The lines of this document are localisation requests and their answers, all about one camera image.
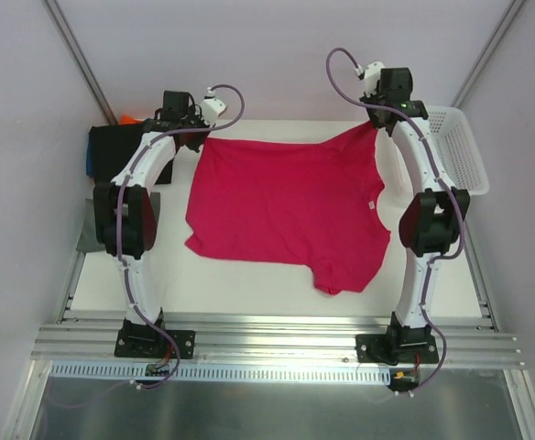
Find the pink t shirt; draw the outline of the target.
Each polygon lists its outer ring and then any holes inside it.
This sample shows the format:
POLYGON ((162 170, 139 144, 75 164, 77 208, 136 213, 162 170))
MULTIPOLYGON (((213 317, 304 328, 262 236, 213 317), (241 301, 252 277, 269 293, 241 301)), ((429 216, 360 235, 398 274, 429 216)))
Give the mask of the pink t shirt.
POLYGON ((385 184, 376 140, 370 123, 319 143, 208 139, 186 247, 211 259, 305 266, 329 295, 363 291, 391 238, 377 213, 385 184))

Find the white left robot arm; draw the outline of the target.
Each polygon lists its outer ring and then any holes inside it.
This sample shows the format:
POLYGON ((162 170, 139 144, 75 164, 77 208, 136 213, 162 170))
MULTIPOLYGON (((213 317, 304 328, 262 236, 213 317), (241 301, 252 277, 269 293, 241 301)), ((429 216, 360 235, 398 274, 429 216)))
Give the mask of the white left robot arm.
POLYGON ((111 168, 93 178, 93 216, 96 241, 115 258, 123 283, 126 316, 119 335, 147 356, 167 344, 147 256, 158 232, 150 194, 180 148, 197 150, 214 126, 204 116, 180 116, 90 131, 92 161, 111 168))

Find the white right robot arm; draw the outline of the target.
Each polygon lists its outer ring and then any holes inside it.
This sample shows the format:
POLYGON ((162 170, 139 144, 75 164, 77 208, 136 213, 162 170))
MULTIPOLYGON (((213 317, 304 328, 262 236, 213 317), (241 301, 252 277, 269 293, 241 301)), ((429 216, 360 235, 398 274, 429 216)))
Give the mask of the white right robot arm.
POLYGON ((399 220, 399 240, 407 251, 402 292, 386 333, 366 349, 374 360, 395 366, 423 358, 434 345, 433 289, 441 262, 456 259, 463 251, 470 196, 455 187, 440 165, 422 102, 381 104, 365 97, 362 101, 372 124, 386 129, 398 147, 413 190, 399 220))

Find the white plastic basket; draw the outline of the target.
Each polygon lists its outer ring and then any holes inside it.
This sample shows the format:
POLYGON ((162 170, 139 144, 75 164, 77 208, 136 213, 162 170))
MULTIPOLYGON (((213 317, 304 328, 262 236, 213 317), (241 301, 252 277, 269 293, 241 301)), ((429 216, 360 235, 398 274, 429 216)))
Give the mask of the white plastic basket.
MULTIPOLYGON (((455 107, 428 105, 428 120, 422 131, 432 146, 432 155, 441 173, 447 175, 457 189, 466 189, 470 195, 484 195, 489 191, 486 170, 475 143, 473 132, 464 113, 455 107)), ((393 172, 395 189, 402 203, 407 204, 413 190, 409 173, 418 169, 416 160, 428 163, 424 147, 409 124, 405 133, 393 130, 395 144, 393 172)))

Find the orange folded t shirt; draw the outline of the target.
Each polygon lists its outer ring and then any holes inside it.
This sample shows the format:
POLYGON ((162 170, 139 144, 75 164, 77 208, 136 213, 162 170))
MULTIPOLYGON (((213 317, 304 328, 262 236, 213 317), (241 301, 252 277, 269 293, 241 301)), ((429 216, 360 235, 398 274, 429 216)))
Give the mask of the orange folded t shirt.
POLYGON ((143 122, 142 119, 136 119, 130 115, 121 115, 119 118, 118 124, 119 125, 135 125, 135 124, 141 124, 143 122))

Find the black folded t shirt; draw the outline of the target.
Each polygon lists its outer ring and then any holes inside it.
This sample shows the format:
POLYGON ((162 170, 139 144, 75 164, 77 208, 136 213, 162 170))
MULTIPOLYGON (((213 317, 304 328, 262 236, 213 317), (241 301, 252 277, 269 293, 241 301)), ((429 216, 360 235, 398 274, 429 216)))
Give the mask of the black folded t shirt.
POLYGON ((135 125, 94 126, 89 132, 92 144, 94 187, 121 186, 151 190, 157 184, 169 184, 173 160, 178 151, 172 137, 159 141, 161 134, 149 120, 135 125))

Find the blue folded t shirt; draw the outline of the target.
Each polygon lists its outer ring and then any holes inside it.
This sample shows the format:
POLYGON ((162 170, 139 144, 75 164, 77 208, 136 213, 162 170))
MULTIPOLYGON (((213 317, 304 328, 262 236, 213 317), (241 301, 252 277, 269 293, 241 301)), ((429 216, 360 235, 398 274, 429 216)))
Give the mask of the blue folded t shirt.
POLYGON ((85 173, 90 179, 93 178, 92 144, 90 141, 87 142, 86 148, 85 173))

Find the left aluminium corner post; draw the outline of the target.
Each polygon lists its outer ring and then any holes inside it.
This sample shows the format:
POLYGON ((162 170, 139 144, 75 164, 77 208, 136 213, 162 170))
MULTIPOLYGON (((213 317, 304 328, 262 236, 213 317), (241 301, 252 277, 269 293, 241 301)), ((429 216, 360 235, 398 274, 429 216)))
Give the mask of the left aluminium corner post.
POLYGON ((115 116, 113 107, 109 104, 104 90, 101 84, 99 84, 92 66, 88 61, 60 2, 57 0, 42 0, 41 4, 45 7, 49 18, 57 29, 104 120, 108 125, 117 125, 118 120, 115 116))

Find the aluminium corner post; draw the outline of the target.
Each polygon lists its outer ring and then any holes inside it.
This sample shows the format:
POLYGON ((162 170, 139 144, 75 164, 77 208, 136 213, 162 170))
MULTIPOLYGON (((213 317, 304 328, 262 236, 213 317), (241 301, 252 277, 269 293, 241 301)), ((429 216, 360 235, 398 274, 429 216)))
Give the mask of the aluminium corner post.
POLYGON ((113 107, 109 104, 104 90, 101 84, 99 84, 92 66, 88 61, 60 2, 57 0, 42 0, 41 4, 45 7, 49 18, 57 29, 104 120, 108 125, 117 125, 118 120, 115 116, 113 107))
POLYGON ((511 0, 508 2, 502 16, 490 33, 486 44, 479 52, 470 71, 466 74, 463 83, 455 94, 451 102, 452 107, 461 108, 468 101, 490 61, 496 55, 502 41, 508 35, 508 32, 512 29, 522 10, 528 3, 529 1, 527 0, 511 0))

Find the right aluminium corner post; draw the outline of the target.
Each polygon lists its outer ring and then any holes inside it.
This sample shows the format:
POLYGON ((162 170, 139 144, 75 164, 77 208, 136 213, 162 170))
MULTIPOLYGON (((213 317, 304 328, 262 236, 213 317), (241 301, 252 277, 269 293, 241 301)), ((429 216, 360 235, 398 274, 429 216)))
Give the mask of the right aluminium corner post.
POLYGON ((461 108, 468 101, 490 61, 496 55, 502 41, 508 35, 508 32, 512 29, 522 10, 528 3, 529 1, 527 0, 511 0, 508 2, 502 16, 490 33, 486 44, 479 52, 470 71, 466 74, 463 83, 455 94, 451 102, 452 107, 461 108))

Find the aluminium mounting rail frame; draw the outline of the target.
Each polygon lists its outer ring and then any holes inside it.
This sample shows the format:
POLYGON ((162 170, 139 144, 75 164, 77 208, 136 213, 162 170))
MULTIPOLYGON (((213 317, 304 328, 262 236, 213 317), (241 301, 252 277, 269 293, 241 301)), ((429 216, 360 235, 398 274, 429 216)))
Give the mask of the aluminium mounting rail frame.
MULTIPOLYGON (((355 363, 355 338, 385 329, 401 291, 405 253, 398 243, 361 293, 316 291, 300 266, 202 258, 185 247, 186 203, 162 204, 153 251, 154 282, 171 328, 196 334, 194 357, 209 363, 355 363)), ((77 253, 55 324, 40 327, 34 358, 113 356, 124 316, 121 279, 103 253, 77 253)), ((512 334, 498 332, 465 258, 439 273, 431 317, 446 335, 451 368, 520 369, 525 361, 512 334)))

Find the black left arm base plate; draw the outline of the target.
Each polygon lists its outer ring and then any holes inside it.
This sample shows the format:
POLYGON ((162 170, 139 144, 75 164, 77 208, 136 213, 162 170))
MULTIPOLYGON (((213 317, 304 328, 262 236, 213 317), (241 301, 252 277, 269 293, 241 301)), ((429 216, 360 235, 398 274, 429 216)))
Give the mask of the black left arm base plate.
POLYGON ((114 356, 116 358, 163 358, 170 349, 170 356, 180 354, 181 359, 192 359, 195 348, 196 333, 192 330, 170 329, 166 334, 172 338, 175 348, 170 341, 159 332, 146 325, 124 327, 118 332, 115 343, 114 356))

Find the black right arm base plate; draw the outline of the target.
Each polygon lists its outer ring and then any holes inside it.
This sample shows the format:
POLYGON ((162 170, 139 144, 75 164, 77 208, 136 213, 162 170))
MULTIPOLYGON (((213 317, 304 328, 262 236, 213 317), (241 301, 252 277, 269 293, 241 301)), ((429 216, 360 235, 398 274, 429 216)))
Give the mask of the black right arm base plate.
POLYGON ((387 334, 360 334, 355 336, 355 351, 359 363, 397 366, 401 363, 437 365, 439 362, 432 335, 420 341, 401 343, 387 334))

